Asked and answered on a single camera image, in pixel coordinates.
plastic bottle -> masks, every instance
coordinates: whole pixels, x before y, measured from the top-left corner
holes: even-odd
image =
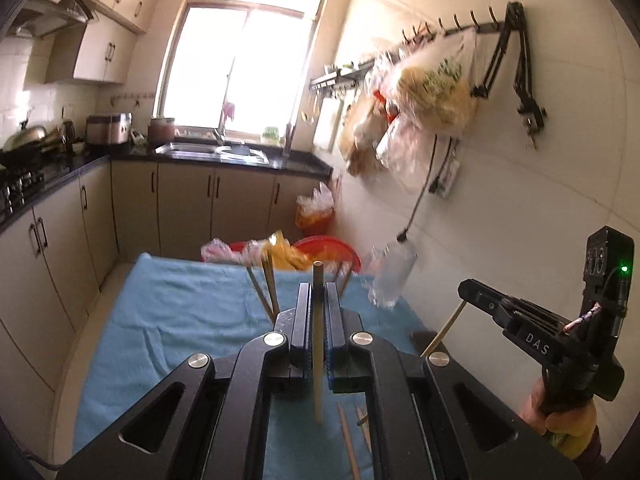
[[[369,301],[375,306],[393,307],[417,259],[415,247],[406,239],[406,232],[400,233],[386,246],[382,267],[369,290]]]

silver bolt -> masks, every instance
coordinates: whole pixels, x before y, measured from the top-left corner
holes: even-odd
[[[191,368],[202,368],[209,362],[209,356],[206,354],[194,354],[189,357],[188,362]]]
[[[444,352],[434,352],[429,356],[429,361],[434,366],[447,366],[450,362],[449,356]]]
[[[267,346],[280,346],[284,343],[284,336],[280,332],[269,332],[264,336],[264,344]]]
[[[351,336],[351,339],[356,345],[366,346],[373,343],[373,336],[368,332],[356,332]]]

countertop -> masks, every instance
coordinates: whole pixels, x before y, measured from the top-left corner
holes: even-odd
[[[172,162],[177,164],[203,164],[207,166],[228,166],[252,171],[268,173],[291,174],[317,178],[328,182],[332,175],[332,168],[312,153],[291,152],[289,159],[282,158],[280,148],[269,146],[251,146],[262,150],[269,159],[269,164],[251,164],[238,160],[209,160],[206,158],[178,158],[171,155],[160,155],[152,148],[141,146],[123,146],[117,153],[82,153],[75,156],[61,156],[44,166],[44,182],[31,189],[19,205],[8,210],[4,197],[0,194],[0,234],[7,230],[18,218],[27,213],[31,207],[44,200],[56,188],[62,186],[73,177],[89,171],[96,164],[108,160],[148,160],[155,162]]]

stove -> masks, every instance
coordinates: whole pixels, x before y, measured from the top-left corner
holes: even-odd
[[[0,170],[0,190],[4,205],[0,202],[0,212],[10,214],[20,206],[30,194],[40,189],[44,182],[44,173],[39,166]]]

tiled floor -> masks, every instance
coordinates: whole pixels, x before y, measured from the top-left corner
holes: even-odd
[[[76,352],[69,365],[60,395],[56,425],[53,434],[53,462],[60,464],[71,457],[74,442],[76,412],[80,404],[82,387],[94,357],[95,347],[100,341],[102,329],[109,319],[113,304],[133,265],[116,264],[102,286],[102,293],[89,316]]]

